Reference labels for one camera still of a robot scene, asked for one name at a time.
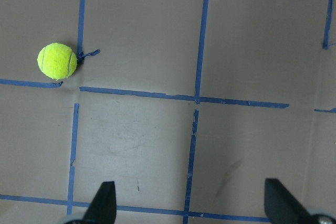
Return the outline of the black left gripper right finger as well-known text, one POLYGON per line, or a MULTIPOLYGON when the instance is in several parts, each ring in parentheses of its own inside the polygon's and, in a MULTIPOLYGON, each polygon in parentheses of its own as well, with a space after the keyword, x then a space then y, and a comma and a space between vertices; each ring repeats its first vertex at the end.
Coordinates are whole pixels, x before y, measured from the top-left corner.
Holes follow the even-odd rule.
POLYGON ((264 211, 270 223, 319 223, 319 215, 311 215, 289 190, 276 178, 266 178, 264 211))

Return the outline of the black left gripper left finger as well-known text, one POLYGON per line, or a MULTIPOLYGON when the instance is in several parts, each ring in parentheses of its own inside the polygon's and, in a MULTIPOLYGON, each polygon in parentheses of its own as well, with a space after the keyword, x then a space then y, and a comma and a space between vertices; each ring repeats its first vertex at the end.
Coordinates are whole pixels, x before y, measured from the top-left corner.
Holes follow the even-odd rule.
POLYGON ((85 212, 83 223, 113 224, 117 216, 115 183, 103 182, 85 212))

